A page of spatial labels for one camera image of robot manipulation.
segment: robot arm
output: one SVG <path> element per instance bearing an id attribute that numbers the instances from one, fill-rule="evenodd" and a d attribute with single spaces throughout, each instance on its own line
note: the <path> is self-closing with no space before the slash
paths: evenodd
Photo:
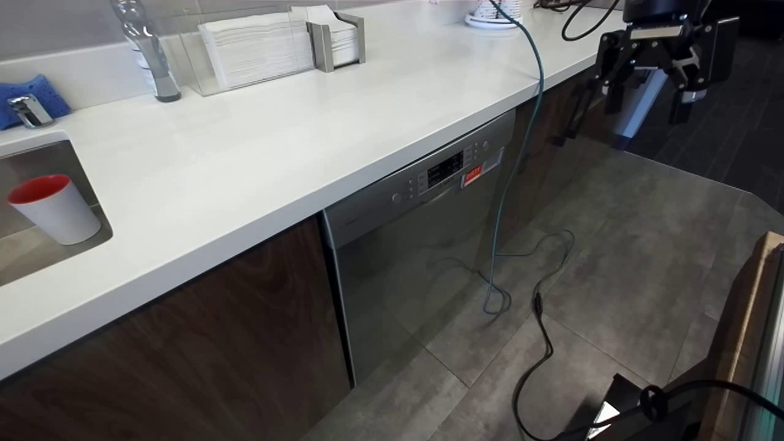
<path id="1" fill-rule="evenodd" d="M 728 78 L 733 66 L 740 20 L 715 20 L 709 8 L 710 2 L 688 0 L 625 0 L 626 30 L 602 34 L 587 89 L 570 115 L 566 137 L 577 132 L 595 93 L 608 98 L 604 114 L 618 114 L 635 72 L 662 68 L 677 89 L 668 120 L 685 122 L 690 105 L 705 98 L 710 84 Z"/>

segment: kitchen sink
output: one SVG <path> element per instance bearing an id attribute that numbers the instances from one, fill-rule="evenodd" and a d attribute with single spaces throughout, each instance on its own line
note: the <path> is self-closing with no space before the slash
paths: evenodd
<path id="1" fill-rule="evenodd" d="M 9 189 L 42 174 L 70 177 L 100 221 L 97 236 L 78 245 L 59 245 L 7 203 Z M 15 145 L 0 145 L 0 287 L 86 252 L 111 237 L 112 229 L 74 151 L 74 145 L 64 134 L 42 134 Z"/>

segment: stainless steel dishwasher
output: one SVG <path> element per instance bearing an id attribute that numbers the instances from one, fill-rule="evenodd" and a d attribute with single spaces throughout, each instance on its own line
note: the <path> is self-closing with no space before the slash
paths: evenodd
<path id="1" fill-rule="evenodd" d="M 488 258 L 484 230 L 514 114 L 323 210 L 352 385 L 434 327 Z"/>

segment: floor tile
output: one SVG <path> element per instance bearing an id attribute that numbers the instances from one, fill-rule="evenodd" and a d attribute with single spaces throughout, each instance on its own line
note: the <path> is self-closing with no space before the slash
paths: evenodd
<path id="1" fill-rule="evenodd" d="M 410 349 L 399 360 L 374 371 L 307 438 L 428 438 L 462 395 L 462 383 L 443 371 L 437 357 Z"/>
<path id="2" fill-rule="evenodd" d="M 688 318 L 702 312 L 709 274 L 674 249 L 663 236 L 608 236 L 549 290 L 549 314 L 645 379 L 663 383 Z"/>
<path id="3" fill-rule="evenodd" d="M 720 318 L 723 308 L 724 308 L 724 301 L 729 297 L 729 290 L 733 290 L 733 281 L 738 278 L 740 267 L 729 270 L 729 267 L 713 267 L 705 278 L 705 284 L 702 284 L 702 314 L 713 322 Z"/>
<path id="4" fill-rule="evenodd" d="M 690 371 L 693 366 L 705 360 L 715 329 L 718 329 L 718 322 L 705 314 L 700 314 L 690 322 L 688 333 L 682 345 L 682 354 L 679 354 L 679 360 L 677 360 L 668 379 L 677 379 L 679 374 L 684 374 L 685 371 Z"/>
<path id="5" fill-rule="evenodd" d="M 521 249 L 531 249 L 544 234 L 531 236 Z M 508 314 L 492 318 L 482 312 L 488 297 L 489 308 L 499 306 L 499 294 L 488 284 L 478 284 L 472 297 L 446 322 L 434 323 L 437 333 L 427 338 L 432 350 L 454 374 L 472 385 L 505 343 L 517 333 L 520 323 L 528 317 L 528 300 L 537 280 L 554 267 L 560 254 L 559 240 L 546 240 L 541 248 L 521 261 L 499 261 L 498 270 L 484 270 L 511 297 Z"/>
<path id="6" fill-rule="evenodd" d="M 557 345 L 557 355 L 541 366 L 521 390 L 520 415 L 537 437 L 554 437 L 570 421 L 584 423 L 586 417 L 592 415 L 586 410 L 601 405 L 614 373 L 626 374 L 631 383 L 639 379 L 557 322 L 546 318 L 544 323 Z M 533 317 L 528 317 L 434 438 L 520 441 L 511 417 L 511 390 L 517 377 L 537 362 L 541 354 L 544 341 Z"/>
<path id="7" fill-rule="evenodd" d="M 658 234 L 679 254 L 713 264 L 720 236 L 742 197 L 723 185 L 649 164 L 623 189 L 623 203 L 609 214 L 608 234 Z"/>

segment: backsplash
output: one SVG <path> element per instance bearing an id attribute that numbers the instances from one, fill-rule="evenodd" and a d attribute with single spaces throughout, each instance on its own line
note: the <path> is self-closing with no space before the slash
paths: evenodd
<path id="1" fill-rule="evenodd" d="M 323 0 L 144 0 L 161 34 L 194 33 L 198 22 L 248 12 L 280 12 Z M 330 8 L 378 6 L 386 0 L 328 0 Z M 123 41 L 111 0 L 2 0 L 0 62 Z"/>

